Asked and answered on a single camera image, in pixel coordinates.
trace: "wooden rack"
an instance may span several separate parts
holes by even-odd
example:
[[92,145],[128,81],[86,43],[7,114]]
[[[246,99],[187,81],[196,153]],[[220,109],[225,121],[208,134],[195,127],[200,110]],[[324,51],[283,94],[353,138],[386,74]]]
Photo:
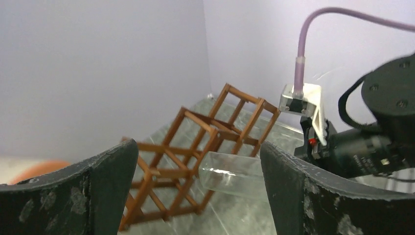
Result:
[[[215,119],[215,116],[228,94],[236,96],[240,99],[240,101],[228,122],[224,122]],[[234,125],[234,122],[246,103],[255,104],[256,109],[245,128],[239,130]],[[260,138],[254,139],[249,136],[249,133],[263,110],[271,112],[273,115]],[[137,164],[143,171],[144,175],[139,182],[132,182],[131,189],[138,189],[138,193],[135,197],[133,197],[131,193],[128,195],[125,205],[126,213],[124,213],[122,217],[119,230],[124,231],[127,230],[130,225],[151,220],[163,219],[164,221],[168,221],[171,217],[177,215],[188,213],[200,214],[205,209],[214,192],[208,191],[202,202],[198,204],[195,199],[189,195],[189,190],[198,177],[198,167],[205,154],[209,151],[218,151],[223,141],[228,140],[235,142],[231,154],[237,154],[243,144],[248,144],[254,147],[250,156],[255,157],[261,144],[264,142],[277,120],[279,113],[280,111],[278,108],[268,103],[265,99],[255,98],[251,95],[245,94],[230,84],[226,84],[224,86],[222,92],[218,96],[214,106],[207,116],[182,107],[160,145],[144,142],[137,143],[140,153],[153,152],[155,155],[149,164],[147,164],[140,155],[138,156]],[[191,120],[199,125],[201,127],[199,133],[193,140],[190,148],[170,146],[173,137],[185,119]],[[209,136],[207,144],[202,150],[198,150],[198,146],[206,133],[208,133]],[[177,155],[182,155],[182,160],[180,160]],[[158,167],[163,156],[167,156],[172,162],[174,162],[176,168],[171,169]],[[196,160],[196,163],[194,166],[190,167],[189,162],[192,158]],[[181,184],[179,179],[184,179],[184,183]],[[154,189],[157,188],[177,189],[175,199],[168,208],[154,193]],[[153,200],[159,209],[158,211],[147,213],[143,212],[142,206],[148,197]],[[187,200],[190,206],[181,207],[183,200]]]

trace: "transparent bottle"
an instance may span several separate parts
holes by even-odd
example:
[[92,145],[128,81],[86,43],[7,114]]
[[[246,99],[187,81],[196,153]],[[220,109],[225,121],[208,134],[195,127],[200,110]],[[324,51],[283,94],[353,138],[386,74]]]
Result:
[[199,177],[206,189],[268,202],[259,158],[208,152]]

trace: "red light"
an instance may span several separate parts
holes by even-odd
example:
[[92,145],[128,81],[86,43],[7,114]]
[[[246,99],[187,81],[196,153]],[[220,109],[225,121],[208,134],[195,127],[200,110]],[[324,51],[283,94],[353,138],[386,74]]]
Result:
[[315,145],[317,144],[317,140],[316,140],[315,138],[312,138],[312,139],[309,139],[309,140],[308,140],[308,143],[309,143],[311,146],[315,146]]

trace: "purple tube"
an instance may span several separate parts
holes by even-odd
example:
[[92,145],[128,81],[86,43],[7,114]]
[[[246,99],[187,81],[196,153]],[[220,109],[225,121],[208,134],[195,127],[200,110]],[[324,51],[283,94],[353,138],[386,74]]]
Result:
[[395,21],[386,20],[380,17],[368,15],[362,12],[348,10],[339,7],[327,7],[317,10],[307,17],[304,24],[301,28],[297,60],[296,60],[296,69],[294,75],[294,95],[302,96],[302,87],[304,85],[304,53],[305,53],[305,38],[307,36],[308,28],[311,22],[319,15],[326,13],[338,13],[347,16],[352,16],[359,18],[361,20],[369,21],[375,24],[380,24],[383,26],[388,26],[396,29],[401,29],[405,31],[415,32],[415,25],[399,23]]

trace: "white wall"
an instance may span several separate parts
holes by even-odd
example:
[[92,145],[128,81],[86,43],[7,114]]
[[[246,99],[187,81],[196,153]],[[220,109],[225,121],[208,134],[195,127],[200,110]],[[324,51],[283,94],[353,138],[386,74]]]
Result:
[[[413,0],[205,0],[204,5],[213,93],[229,82],[275,105],[284,85],[293,83],[300,28],[311,12],[346,7],[415,24]],[[308,32],[304,82],[323,87],[326,117],[343,131],[349,128],[337,112],[343,92],[382,63],[414,51],[413,33],[323,15]],[[360,88],[347,107],[358,121],[374,120],[361,100]],[[300,127],[299,117],[293,115],[283,114],[279,121]]]
[[88,158],[210,93],[201,0],[2,0],[0,32],[0,155]]

